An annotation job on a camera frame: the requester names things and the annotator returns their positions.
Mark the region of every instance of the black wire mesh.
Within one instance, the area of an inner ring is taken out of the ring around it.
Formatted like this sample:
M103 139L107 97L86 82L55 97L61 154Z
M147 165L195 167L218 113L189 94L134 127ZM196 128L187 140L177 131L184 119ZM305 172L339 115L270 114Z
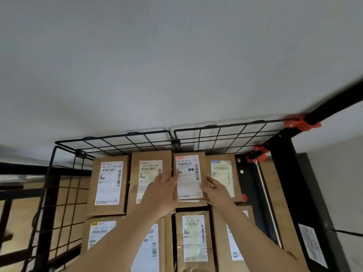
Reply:
M160 130L57 141L50 168L67 168L55 164L54 157L59 152L70 154L70 168L81 170L90 170L94 158L129 155L135 151L246 153L253 145L263 143L283 129L284 121L260 120L175 129L174 137L169 130ZM88 188L89 177L69 176L57 182L52 176L46 176L44 193L33 220L29 243L32 255L24 262L23 271L63 271L79 255Z

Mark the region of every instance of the white sticker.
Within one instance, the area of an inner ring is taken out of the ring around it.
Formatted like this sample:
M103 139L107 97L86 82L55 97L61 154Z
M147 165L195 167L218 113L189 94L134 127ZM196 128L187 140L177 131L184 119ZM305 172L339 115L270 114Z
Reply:
M116 226L115 220L108 222L91 222L87 250L90 249L93 245L95 245L113 228L115 228L115 226Z
M201 183L199 156L187 155L175 159L176 173L179 174L178 199L202 198L203 192L199 187Z
M120 203L123 161L102 162L94 205Z
M212 178L222 183L229 192L230 197L234 197L232 163L229 160L211 160Z
M208 261L204 215L183 216L184 262Z
M131 272L159 272L159 228L154 224L142 242Z
M314 228L302 224L299 224L299 228L309 258L328 268Z
M137 187L136 203L140 203L147 186L154 182L158 174L163 172L162 160L140 161L139 164L139 185Z
M248 217L248 211L243 210L243 213L245 213L245 215ZM232 257L232 260L243 260L243 256L240 252L240 250L238 249L238 246L233 238L232 232L229 229L228 225L227 226L227 233L228 233L228 240L229 240L229 249L230 249L230 255Z

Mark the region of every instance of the stack of boxes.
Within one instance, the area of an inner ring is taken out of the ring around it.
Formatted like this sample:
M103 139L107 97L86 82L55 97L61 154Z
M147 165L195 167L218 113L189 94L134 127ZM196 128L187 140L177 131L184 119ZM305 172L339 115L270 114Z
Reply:
M228 225L214 207L208 205L208 197L199 187L201 182L207 182L207 176L213 177L227 187L235 202L241 202L234 154L206 156L204 152L149 151L133 153L131 158L96 158L88 194L87 216L90 219L85 222L81 253L93 247L132 212L142 201L148 184L163 172L169 176L172 172L179 175L175 190L178 205L173 214L159 219L150 230L157 233L153 235L154 241L157 240L157 255L153 256L158 258L138 253L131 272L151 268L152 271L172 272L175 265L178 272L247 272ZM254 219L251 206L239 208ZM148 246L147 240L145 238L140 251Z

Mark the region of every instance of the hand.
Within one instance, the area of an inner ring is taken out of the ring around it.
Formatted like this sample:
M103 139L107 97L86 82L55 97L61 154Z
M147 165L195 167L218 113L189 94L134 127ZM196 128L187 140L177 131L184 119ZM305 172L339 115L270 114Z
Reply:
M206 183L201 183L200 188L208 195L209 204L215 206L220 211L223 211L230 206L235 206L234 202L230 198L227 188L222 183L211 177L207 177L207 180L213 185L213 187Z
M157 175L154 182L147 186L140 206L155 215L156 219L171 213L178 203L174 197L177 179L178 175L172 178L166 173Z

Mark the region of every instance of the person's left hand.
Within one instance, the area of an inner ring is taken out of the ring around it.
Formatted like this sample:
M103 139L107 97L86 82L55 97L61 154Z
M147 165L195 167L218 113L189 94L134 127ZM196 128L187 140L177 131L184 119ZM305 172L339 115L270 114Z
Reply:
M157 219L165 216L176 207L178 199L174 197L174 189L178 175L170 178L168 174L159 174L150 183L142 197L140 205L143 209L154 213Z

